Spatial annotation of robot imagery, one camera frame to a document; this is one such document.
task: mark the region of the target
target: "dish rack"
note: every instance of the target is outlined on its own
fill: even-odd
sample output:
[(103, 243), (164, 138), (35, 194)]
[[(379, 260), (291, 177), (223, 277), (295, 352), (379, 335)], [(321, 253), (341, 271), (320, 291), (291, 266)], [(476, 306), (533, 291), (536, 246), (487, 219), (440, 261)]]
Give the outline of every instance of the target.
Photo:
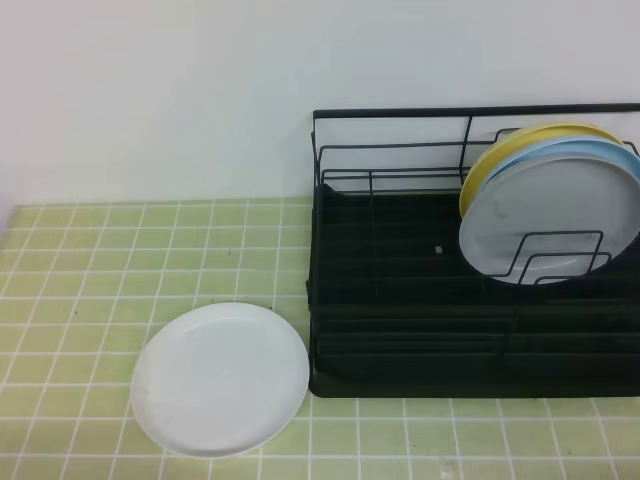
[[(581, 397), (640, 395), (640, 241), (616, 258), (600, 251), (603, 232), (528, 232), (528, 237), (590, 233), (607, 263), (558, 283), (508, 284), (476, 272), (458, 246), (458, 194), (469, 168), (474, 119), (520, 115), (640, 112), (640, 104), (486, 108), (317, 110), (312, 245), (310, 389), (322, 397)], [(464, 118), (454, 142), (317, 143), (318, 120)], [(631, 142), (627, 143), (636, 153)], [(330, 150), (459, 147), (449, 166), (322, 168)], [(456, 188), (413, 188), (416, 178), (457, 179)], [(366, 188), (329, 184), (364, 181)], [(398, 188), (377, 188), (391, 179)]]

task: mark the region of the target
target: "tiled countertop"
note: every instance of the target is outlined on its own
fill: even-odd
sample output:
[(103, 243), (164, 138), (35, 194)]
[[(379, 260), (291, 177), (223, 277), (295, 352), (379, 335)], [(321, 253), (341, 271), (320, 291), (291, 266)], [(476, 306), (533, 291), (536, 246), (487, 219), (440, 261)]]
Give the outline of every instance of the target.
[(271, 307), (308, 337), (308, 199), (16, 209), (0, 254), (2, 480), (638, 480), (640, 401), (319, 399), (243, 457), (163, 452), (138, 352), (194, 307)]

